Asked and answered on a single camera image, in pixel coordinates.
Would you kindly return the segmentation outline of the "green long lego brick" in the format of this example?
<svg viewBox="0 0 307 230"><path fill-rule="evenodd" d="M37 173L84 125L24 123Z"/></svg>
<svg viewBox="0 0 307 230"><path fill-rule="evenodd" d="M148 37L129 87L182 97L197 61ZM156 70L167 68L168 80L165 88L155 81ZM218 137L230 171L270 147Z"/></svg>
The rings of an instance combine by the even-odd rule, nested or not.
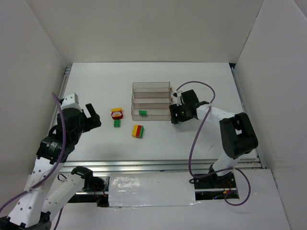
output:
<svg viewBox="0 0 307 230"><path fill-rule="evenodd" d="M140 134L139 134L139 138L142 138L142 135L143 135L143 130L144 130L144 127L141 126L141 129L140 129Z"/></svg>

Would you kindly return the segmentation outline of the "green sloped lego brick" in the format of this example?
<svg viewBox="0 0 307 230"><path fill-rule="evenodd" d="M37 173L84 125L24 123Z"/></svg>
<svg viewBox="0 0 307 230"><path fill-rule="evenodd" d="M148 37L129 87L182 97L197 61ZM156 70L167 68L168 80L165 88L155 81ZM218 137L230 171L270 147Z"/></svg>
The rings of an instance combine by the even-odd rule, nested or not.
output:
<svg viewBox="0 0 307 230"><path fill-rule="evenodd" d="M145 110L139 110L139 116L141 116L141 117L146 117L146 116L147 116L147 111L145 111Z"/></svg>

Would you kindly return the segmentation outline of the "red long lego brick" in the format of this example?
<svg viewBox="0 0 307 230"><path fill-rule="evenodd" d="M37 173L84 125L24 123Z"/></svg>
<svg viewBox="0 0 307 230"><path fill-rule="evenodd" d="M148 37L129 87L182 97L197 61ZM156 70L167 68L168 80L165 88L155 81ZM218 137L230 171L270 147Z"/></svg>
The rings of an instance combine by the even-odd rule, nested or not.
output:
<svg viewBox="0 0 307 230"><path fill-rule="evenodd" d="M137 128L137 129L136 129L135 137L136 137L136 138L140 138L140 137L141 137L142 126L137 125L136 128Z"/></svg>

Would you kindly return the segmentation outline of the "green square lego brick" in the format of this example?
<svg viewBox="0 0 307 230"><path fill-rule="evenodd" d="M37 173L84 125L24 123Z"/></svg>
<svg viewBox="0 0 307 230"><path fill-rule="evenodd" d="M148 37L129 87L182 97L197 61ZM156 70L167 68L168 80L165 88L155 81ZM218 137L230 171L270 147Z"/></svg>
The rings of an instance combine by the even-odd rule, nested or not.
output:
<svg viewBox="0 0 307 230"><path fill-rule="evenodd" d="M113 126L119 128L121 126L121 120L114 120Z"/></svg>

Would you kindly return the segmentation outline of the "yellow long lego brick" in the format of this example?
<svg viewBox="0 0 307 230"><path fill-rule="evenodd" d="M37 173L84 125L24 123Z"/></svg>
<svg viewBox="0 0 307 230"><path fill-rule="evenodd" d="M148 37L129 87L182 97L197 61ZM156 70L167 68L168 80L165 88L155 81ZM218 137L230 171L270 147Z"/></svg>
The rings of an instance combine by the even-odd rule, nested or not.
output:
<svg viewBox="0 0 307 230"><path fill-rule="evenodd" d="M134 125L134 126L133 126L133 130L132 130L132 133L131 133L131 135L132 135L133 138L136 138L137 130L138 130L138 125Z"/></svg>

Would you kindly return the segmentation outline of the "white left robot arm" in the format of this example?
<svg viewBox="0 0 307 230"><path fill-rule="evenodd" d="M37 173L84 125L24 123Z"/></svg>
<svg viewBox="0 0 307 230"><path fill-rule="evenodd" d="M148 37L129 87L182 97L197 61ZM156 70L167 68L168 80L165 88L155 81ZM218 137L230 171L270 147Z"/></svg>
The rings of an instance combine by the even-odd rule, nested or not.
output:
<svg viewBox="0 0 307 230"><path fill-rule="evenodd" d="M62 185L52 194L52 184L63 168L68 156L83 133L101 126L100 116L92 104L86 104L87 117L79 106L78 95L68 94L59 99L52 95L58 109L57 123L40 142L32 174L24 191L7 201L1 210L13 201L13 210L0 219L2 230L49 230L53 220L59 220L64 206L80 190L104 192L105 181L93 175L93 171L76 166Z"/></svg>

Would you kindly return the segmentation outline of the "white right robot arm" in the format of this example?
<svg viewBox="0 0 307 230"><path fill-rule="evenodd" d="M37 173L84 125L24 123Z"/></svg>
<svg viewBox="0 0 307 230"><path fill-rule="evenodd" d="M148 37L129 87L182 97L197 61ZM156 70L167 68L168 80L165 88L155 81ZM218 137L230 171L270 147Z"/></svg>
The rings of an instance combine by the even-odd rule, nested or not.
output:
<svg viewBox="0 0 307 230"><path fill-rule="evenodd" d="M171 123L176 125L197 119L201 124L193 140L188 160L188 170L193 181L209 178L211 183L224 179L235 168L243 155L252 152L258 145L258 139L249 119L244 113L234 114L213 107L211 102L200 101L194 90L173 93L176 103L169 106ZM218 160L210 166L209 172L197 175L192 172L193 152L205 122L220 130L223 152Z"/></svg>

